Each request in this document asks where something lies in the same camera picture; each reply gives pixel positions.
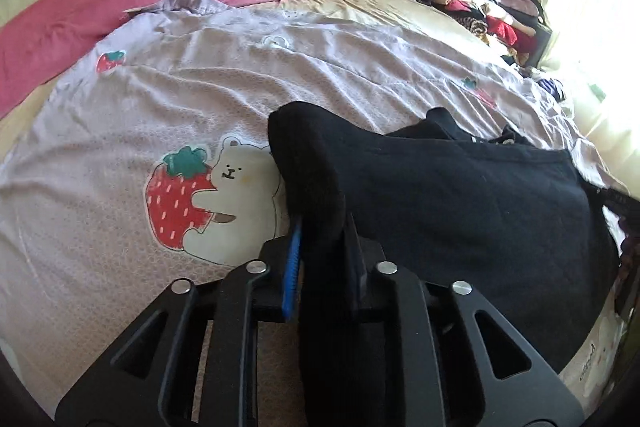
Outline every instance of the pile of clothes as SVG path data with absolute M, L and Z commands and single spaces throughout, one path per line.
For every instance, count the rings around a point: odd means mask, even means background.
M 502 56 L 524 65 L 538 47 L 536 0 L 429 0 Z

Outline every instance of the silver bolt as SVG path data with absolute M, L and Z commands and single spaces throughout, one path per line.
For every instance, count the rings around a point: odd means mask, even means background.
M 264 261 L 260 261 L 260 259 L 256 259 L 255 261 L 251 261 L 247 263 L 246 270 L 249 273 L 263 273 L 267 270 L 267 265 Z
M 471 285 L 466 281 L 455 281 L 451 287 L 458 295 L 469 295 L 471 293 Z
M 391 275 L 392 273 L 396 273 L 398 271 L 398 266 L 396 266 L 391 261 L 382 261 L 378 263 L 378 271 L 385 275 Z
M 187 279 L 178 279 L 171 285 L 171 291 L 177 294 L 187 293 L 191 290 L 191 282 Z

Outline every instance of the white bear print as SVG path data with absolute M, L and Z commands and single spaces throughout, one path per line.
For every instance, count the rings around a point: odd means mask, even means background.
M 273 198 L 280 173 L 269 148 L 226 137 L 211 171 L 211 183 L 217 189 L 194 192 L 191 203 L 213 216 L 202 233 L 187 230 L 184 250 L 227 266 L 255 259 L 262 244 L 276 235 Z

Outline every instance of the green strawberry leaf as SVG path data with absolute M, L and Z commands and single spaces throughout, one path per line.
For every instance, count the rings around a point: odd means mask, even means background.
M 183 147 L 177 153 L 168 154 L 162 161 L 166 163 L 166 172 L 172 178 L 180 174 L 190 180 L 197 174 L 207 172 L 205 160 L 207 152 L 204 149 L 194 149 L 191 147 Z

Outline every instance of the curtain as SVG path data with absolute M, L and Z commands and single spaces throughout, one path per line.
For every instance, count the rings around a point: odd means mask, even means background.
M 578 129 L 640 198 L 640 7 L 636 0 L 542 0 L 553 29 L 541 67 L 561 80 Z

